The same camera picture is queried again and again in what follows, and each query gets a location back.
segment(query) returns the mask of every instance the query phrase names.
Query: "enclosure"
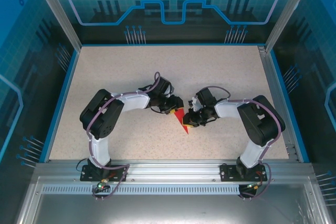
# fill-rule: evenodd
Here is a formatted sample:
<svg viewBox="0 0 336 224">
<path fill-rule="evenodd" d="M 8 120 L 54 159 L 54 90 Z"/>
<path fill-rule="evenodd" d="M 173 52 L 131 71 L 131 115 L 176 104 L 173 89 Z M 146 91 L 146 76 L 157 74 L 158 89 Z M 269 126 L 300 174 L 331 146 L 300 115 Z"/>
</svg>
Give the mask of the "enclosure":
<svg viewBox="0 0 336 224">
<path fill-rule="evenodd" d="M 0 6 L 1 223 L 334 222 L 336 0 Z M 240 119 L 187 134 L 174 114 L 146 109 L 123 113 L 109 135 L 111 165 L 130 166 L 96 202 L 78 163 L 91 155 L 80 114 L 98 90 L 134 91 L 156 71 L 185 113 L 206 86 L 274 106 L 286 129 L 265 156 L 261 197 L 239 197 L 252 181 L 223 181 L 249 140 Z"/>
</svg>

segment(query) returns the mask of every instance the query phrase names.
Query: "blue wall panel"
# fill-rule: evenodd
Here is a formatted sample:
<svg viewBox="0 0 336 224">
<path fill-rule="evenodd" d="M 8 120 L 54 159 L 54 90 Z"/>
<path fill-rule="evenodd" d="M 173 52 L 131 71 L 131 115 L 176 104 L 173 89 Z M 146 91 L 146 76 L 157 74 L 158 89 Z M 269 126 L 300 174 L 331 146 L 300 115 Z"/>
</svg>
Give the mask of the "blue wall panel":
<svg viewBox="0 0 336 224">
<path fill-rule="evenodd" d="M 0 0 L 0 26 L 0 223 L 15 223 L 73 47 L 45 0 Z"/>
<path fill-rule="evenodd" d="M 84 44 L 132 44 L 124 35 L 132 25 L 142 26 L 147 43 L 230 43 L 234 33 L 231 43 L 264 43 L 287 0 L 60 2 Z"/>
<path fill-rule="evenodd" d="M 335 0 L 301 0 L 274 51 L 309 159 L 336 172 Z"/>
</svg>

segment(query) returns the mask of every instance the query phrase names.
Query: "vent slot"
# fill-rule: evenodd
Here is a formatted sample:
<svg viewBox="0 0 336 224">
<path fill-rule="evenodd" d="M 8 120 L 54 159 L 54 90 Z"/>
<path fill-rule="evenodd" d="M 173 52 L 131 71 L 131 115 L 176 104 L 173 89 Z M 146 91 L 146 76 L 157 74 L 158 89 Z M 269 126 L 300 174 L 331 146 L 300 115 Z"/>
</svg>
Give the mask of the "vent slot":
<svg viewBox="0 0 336 224">
<path fill-rule="evenodd" d="M 42 194 L 90 195 L 95 185 L 45 185 Z M 106 195 L 113 190 L 111 185 Z M 121 185 L 117 195 L 238 195 L 238 185 Z"/>
</svg>

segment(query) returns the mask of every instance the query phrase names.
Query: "robotic arm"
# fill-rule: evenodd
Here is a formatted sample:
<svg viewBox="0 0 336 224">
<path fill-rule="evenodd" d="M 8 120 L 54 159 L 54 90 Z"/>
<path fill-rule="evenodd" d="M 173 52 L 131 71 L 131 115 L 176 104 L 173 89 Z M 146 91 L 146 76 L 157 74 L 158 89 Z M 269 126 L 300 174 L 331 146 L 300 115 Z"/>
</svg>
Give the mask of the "robotic arm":
<svg viewBox="0 0 336 224">
<path fill-rule="evenodd" d="M 92 152 L 95 157 L 94 160 L 90 156 L 89 161 L 91 164 L 98 169 L 101 167 L 100 165 L 109 165 L 111 158 L 108 152 L 108 135 L 113 131 L 122 112 L 156 106 L 159 111 L 155 112 L 169 114 L 183 108 L 182 99 L 172 94 L 174 92 L 172 84 L 163 77 L 159 78 L 157 85 L 151 91 L 149 90 L 154 86 L 151 84 L 125 95 L 110 93 L 105 89 L 101 89 L 92 98 L 80 115 L 80 121 L 85 130 L 87 130 L 88 125 L 102 106 L 112 97 L 116 97 L 94 120 L 89 130 L 92 135 Z"/>
<path fill-rule="evenodd" d="M 191 108 L 183 117 L 183 124 L 189 127 L 205 126 L 218 118 L 241 118 L 250 138 L 245 151 L 237 159 L 236 169 L 241 178 L 259 164 L 278 136 L 278 124 L 272 115 L 281 131 L 285 130 L 283 119 L 263 95 L 247 101 L 216 100 L 209 88 L 204 88 L 189 101 L 189 105 Z"/>
</svg>

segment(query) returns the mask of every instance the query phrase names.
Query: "red triangular piece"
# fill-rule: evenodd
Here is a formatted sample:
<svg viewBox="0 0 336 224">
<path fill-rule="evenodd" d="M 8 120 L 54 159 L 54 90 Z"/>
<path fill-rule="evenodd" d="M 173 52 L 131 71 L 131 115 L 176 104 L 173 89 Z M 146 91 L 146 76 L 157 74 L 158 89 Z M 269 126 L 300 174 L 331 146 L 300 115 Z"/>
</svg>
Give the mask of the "red triangular piece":
<svg viewBox="0 0 336 224">
<path fill-rule="evenodd" d="M 183 108 L 178 109 L 174 114 L 176 115 L 176 117 L 177 117 L 177 119 L 179 120 L 180 124 L 181 124 L 182 127 L 184 128 L 185 132 L 186 132 L 187 134 L 189 134 L 189 132 L 188 132 L 188 127 L 187 127 L 187 126 L 184 126 L 184 125 L 183 125 L 183 122 L 182 122 L 182 119 L 183 119 L 183 117 L 184 117 L 184 110 L 183 110 Z"/>
</svg>

